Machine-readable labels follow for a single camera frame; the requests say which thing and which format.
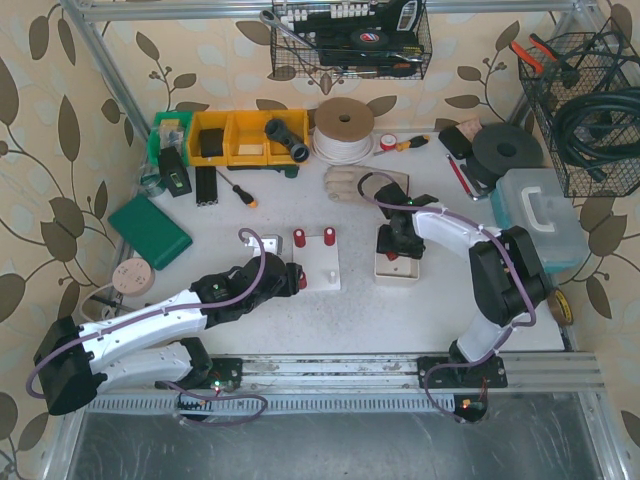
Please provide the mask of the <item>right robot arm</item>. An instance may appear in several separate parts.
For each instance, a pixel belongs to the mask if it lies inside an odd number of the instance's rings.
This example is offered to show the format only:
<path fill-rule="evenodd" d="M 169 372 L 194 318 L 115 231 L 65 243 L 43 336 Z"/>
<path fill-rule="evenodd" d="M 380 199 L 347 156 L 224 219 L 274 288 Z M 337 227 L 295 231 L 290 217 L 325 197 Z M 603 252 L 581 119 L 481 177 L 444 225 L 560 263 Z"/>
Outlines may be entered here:
<path fill-rule="evenodd" d="M 536 307 L 551 282 L 530 234 L 522 227 L 486 227 L 442 205 L 393 205 L 380 196 L 363 196 L 392 212 L 410 214 L 413 233 L 468 261 L 476 314 L 450 347 L 448 368 L 481 365 L 498 353 L 513 331 L 537 323 Z"/>

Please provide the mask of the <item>white peg base plate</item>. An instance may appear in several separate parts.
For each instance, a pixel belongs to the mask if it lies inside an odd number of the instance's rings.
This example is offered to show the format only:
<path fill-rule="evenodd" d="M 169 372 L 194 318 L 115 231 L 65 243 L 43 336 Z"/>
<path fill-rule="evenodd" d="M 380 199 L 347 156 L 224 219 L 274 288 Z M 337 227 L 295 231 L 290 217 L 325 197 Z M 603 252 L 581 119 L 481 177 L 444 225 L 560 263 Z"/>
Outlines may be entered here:
<path fill-rule="evenodd" d="M 296 248 L 293 240 L 293 261 L 306 273 L 308 285 L 303 292 L 341 289 L 337 233 L 336 243 L 331 247 L 324 244 L 324 232 L 316 236 L 306 234 L 306 246 L 302 249 Z"/>

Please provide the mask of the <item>cream parts tray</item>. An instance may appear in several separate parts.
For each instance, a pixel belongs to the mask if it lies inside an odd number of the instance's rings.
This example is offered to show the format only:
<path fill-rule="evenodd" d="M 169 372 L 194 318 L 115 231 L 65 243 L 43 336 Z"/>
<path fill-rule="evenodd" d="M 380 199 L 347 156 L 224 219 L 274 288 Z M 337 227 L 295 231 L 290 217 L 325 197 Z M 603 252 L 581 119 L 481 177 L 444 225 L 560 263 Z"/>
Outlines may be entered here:
<path fill-rule="evenodd" d="M 420 278 L 420 262 L 404 256 L 393 260 L 385 253 L 375 253 L 374 283 L 383 287 L 409 287 Z"/>

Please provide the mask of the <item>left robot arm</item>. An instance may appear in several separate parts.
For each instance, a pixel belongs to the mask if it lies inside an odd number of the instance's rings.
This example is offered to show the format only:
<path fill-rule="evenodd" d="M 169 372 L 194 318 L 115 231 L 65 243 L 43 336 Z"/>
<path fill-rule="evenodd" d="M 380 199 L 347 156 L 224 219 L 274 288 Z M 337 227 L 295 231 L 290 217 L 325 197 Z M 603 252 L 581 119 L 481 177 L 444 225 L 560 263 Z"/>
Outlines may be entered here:
<path fill-rule="evenodd" d="M 196 334 L 235 322 L 274 298 L 296 295 L 301 265 L 266 253 L 211 274 L 173 297 L 110 320 L 56 320 L 34 356 L 28 380 L 41 385 L 49 414 L 61 416 L 109 389 L 172 382 L 203 386 L 211 360 Z"/>

